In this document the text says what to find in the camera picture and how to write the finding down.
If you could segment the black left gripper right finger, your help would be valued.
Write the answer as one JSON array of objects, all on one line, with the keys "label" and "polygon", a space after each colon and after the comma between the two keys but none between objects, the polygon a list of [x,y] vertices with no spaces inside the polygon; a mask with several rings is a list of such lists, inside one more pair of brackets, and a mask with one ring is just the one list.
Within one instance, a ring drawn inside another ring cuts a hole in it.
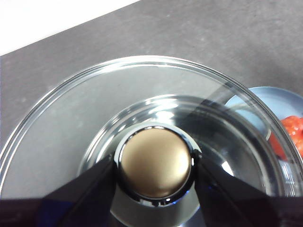
[{"label": "black left gripper right finger", "polygon": [[208,227],[301,227],[302,197],[269,196],[195,155],[195,191]]}]

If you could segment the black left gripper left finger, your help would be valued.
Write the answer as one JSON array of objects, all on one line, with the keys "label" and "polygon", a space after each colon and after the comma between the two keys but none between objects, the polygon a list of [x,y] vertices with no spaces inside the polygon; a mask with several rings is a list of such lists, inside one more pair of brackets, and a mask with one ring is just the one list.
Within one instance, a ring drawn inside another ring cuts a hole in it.
[{"label": "black left gripper left finger", "polygon": [[2,227],[105,227],[116,191],[111,155],[41,198],[0,201]]}]

